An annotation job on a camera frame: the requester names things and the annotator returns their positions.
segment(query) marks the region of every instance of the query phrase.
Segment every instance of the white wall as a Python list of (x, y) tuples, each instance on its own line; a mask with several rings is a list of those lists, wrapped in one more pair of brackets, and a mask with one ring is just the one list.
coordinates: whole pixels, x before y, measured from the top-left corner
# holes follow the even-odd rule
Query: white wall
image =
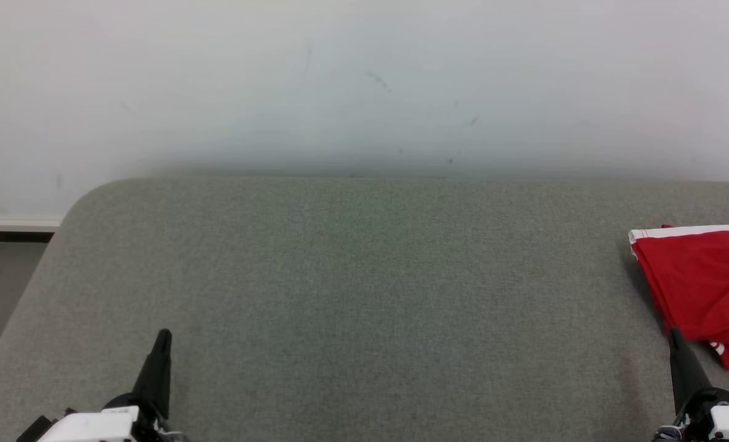
[(0, 0), (0, 219), (181, 168), (729, 180), (729, 0)]

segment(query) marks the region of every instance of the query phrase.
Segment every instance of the gray fabric surface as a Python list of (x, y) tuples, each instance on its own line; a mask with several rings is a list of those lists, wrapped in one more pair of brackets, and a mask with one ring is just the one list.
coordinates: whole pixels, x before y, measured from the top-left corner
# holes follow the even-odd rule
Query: gray fabric surface
[(729, 184), (105, 185), (0, 339), (0, 440), (128, 391), (160, 327), (196, 442), (648, 440), (667, 344), (627, 232), (662, 223), (729, 223)]

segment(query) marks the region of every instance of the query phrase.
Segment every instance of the folded red garment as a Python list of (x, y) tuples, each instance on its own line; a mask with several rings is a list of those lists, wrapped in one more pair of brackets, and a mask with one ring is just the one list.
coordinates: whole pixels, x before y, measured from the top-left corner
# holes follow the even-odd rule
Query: folded red garment
[(729, 226), (631, 230), (665, 327), (710, 341), (729, 370)]

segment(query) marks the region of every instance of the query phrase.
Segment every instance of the baseboard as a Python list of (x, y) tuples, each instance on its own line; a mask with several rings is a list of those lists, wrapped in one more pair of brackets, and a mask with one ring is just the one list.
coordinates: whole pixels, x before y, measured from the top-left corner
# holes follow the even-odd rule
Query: baseboard
[(0, 219), (0, 232), (56, 232), (61, 219)]
[(50, 242), (53, 232), (0, 232), (0, 242)]

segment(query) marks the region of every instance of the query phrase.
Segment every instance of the gray upholstery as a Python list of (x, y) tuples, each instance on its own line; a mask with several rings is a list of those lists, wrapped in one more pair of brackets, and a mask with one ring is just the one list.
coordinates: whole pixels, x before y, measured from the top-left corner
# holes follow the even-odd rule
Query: gray upholstery
[(729, 184), (104, 185), (0, 339), (0, 440), (128, 391), (162, 327), (196, 442), (648, 440), (668, 353), (627, 232), (662, 223), (729, 223)]

